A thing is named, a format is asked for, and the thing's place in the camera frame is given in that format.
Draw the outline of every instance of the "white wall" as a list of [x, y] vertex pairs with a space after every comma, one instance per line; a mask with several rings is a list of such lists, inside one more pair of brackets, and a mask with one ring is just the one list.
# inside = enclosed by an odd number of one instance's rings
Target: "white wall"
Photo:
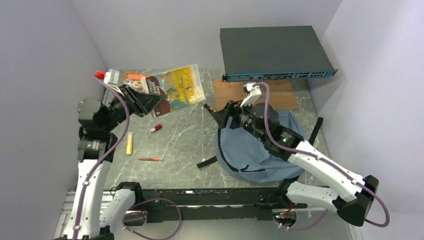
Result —
[[77, 183], [77, 104], [106, 70], [70, 0], [0, 3], [0, 238], [53, 238]]
[[72, 0], [109, 68], [223, 68], [220, 28], [312, 25], [342, 0]]
[[[424, 2], [344, 0], [321, 42], [340, 71], [309, 88], [330, 156], [380, 180], [366, 240], [424, 239]], [[375, 202], [369, 218], [382, 223]]]

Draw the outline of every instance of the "red cap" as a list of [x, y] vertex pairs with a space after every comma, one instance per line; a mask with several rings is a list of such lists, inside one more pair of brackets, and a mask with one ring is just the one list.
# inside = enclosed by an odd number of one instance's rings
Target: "red cap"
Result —
[[154, 126], [154, 129], [156, 131], [159, 130], [159, 129], [161, 129], [161, 128], [162, 128], [162, 124], [158, 124], [158, 125]]
[[96, 71], [98, 79], [105, 79], [105, 72], [104, 71]]

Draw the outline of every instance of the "black strap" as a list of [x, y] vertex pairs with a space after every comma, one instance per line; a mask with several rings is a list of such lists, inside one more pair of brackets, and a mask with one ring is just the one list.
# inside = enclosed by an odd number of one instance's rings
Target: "black strap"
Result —
[[213, 163], [215, 163], [215, 162], [217, 162], [217, 161], [218, 161], [218, 160], [217, 160], [217, 156], [213, 156], [213, 157], [209, 158], [208, 160], [205, 160], [205, 161], [199, 162], [198, 164], [196, 164], [196, 166], [197, 166], [199, 169], [201, 169], [201, 168], [206, 167], [206, 166], [208, 166], [208, 165], [210, 165], [210, 164], [213, 164]]
[[315, 139], [317, 139], [318, 131], [321, 128], [321, 125], [323, 124], [324, 118], [318, 117], [318, 120], [315, 123], [315, 126], [313, 127], [312, 133], [309, 137], [309, 143], [311, 145], [314, 145]]

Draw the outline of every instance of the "pencil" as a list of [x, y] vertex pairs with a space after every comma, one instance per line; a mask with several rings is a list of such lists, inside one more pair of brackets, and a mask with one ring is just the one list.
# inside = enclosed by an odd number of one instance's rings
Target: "pencil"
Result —
[[163, 162], [163, 157], [138, 157], [137, 158], [140, 161], [155, 161], [155, 162]]

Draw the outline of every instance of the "red marker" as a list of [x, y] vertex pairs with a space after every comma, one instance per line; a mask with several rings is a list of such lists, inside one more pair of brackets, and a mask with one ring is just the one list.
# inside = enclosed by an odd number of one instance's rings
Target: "red marker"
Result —
[[161, 124], [158, 124], [158, 125], [154, 126], [154, 128], [150, 129], [150, 132], [151, 133], [154, 133], [154, 132], [156, 132], [157, 130], [159, 130], [161, 128], [162, 128], [162, 125]]

